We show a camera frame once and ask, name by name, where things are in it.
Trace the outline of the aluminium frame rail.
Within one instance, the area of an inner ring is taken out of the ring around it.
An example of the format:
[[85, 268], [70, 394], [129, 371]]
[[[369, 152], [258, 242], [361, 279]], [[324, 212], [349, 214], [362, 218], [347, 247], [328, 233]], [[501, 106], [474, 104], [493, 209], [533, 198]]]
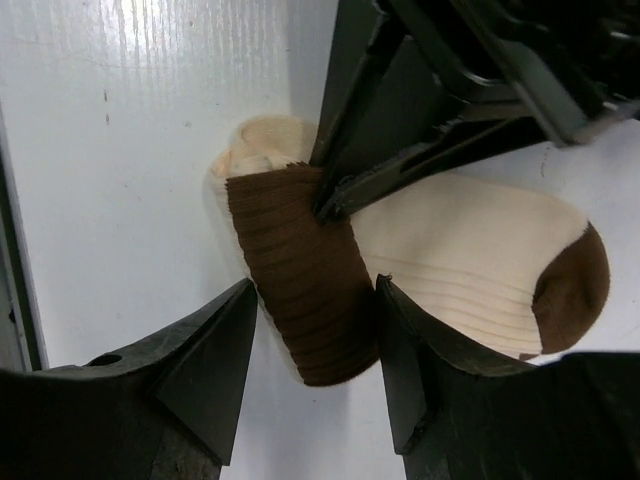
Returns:
[[2, 279], [10, 305], [19, 369], [38, 371], [48, 367], [28, 249], [11, 164], [8, 135], [1, 118], [1, 258]]

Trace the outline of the cream brown sock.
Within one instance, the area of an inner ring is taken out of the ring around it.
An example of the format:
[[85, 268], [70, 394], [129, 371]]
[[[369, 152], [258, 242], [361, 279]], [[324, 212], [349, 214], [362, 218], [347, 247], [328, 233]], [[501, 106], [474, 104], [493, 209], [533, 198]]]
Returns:
[[358, 376], [379, 357], [374, 283], [391, 277], [428, 314], [517, 360], [563, 352], [600, 316], [611, 275], [587, 216], [557, 198], [457, 174], [418, 181], [319, 222], [313, 124], [240, 124], [209, 178], [239, 262], [296, 377]]

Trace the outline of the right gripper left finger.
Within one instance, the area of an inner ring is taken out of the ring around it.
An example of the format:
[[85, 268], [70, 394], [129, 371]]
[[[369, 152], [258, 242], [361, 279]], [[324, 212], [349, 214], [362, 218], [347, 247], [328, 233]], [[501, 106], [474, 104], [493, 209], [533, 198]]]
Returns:
[[5, 479], [216, 479], [231, 461], [257, 294], [242, 280], [84, 366], [1, 374]]

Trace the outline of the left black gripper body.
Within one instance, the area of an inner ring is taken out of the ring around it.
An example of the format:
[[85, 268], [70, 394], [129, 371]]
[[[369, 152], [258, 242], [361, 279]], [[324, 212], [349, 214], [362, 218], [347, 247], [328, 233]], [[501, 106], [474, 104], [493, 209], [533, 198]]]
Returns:
[[342, 1], [311, 162], [349, 216], [430, 175], [639, 114], [635, 1]]

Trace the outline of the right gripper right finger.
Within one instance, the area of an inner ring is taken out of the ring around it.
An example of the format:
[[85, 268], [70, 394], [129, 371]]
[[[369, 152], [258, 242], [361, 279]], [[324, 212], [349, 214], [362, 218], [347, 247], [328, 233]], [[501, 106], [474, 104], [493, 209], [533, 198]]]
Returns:
[[410, 479], [635, 479], [639, 357], [587, 352], [535, 366], [376, 282], [395, 452]]

